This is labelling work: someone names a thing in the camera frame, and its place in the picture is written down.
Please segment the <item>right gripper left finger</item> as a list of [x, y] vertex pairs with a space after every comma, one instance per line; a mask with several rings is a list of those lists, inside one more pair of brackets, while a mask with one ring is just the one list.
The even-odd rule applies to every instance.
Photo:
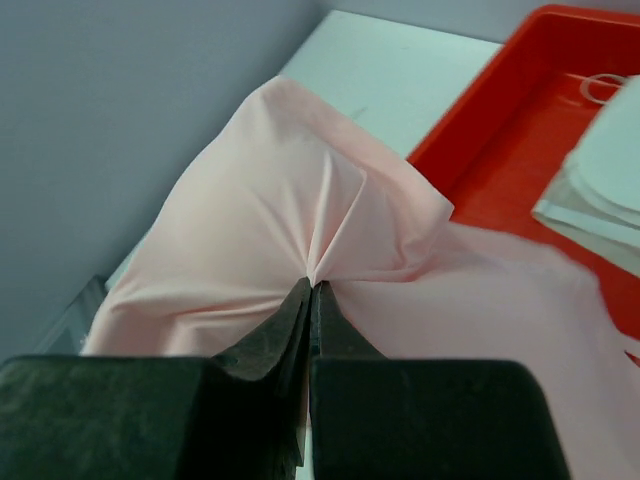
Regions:
[[311, 286], [212, 357], [38, 355], [1, 368], [5, 479], [292, 479]]

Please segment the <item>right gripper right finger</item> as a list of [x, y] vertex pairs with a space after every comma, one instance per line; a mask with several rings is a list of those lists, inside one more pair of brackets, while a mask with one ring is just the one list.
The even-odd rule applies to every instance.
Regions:
[[566, 479], [545, 395], [506, 360], [399, 360], [312, 293], [310, 417], [318, 479]]

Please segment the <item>pink bra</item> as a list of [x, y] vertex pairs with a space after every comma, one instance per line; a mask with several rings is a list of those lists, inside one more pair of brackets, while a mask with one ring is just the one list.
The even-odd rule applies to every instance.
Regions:
[[300, 279], [396, 358], [523, 363], [576, 479], [639, 475], [639, 374], [596, 278], [451, 221], [409, 163], [294, 81], [254, 91], [190, 164], [97, 312], [87, 355], [213, 356]]

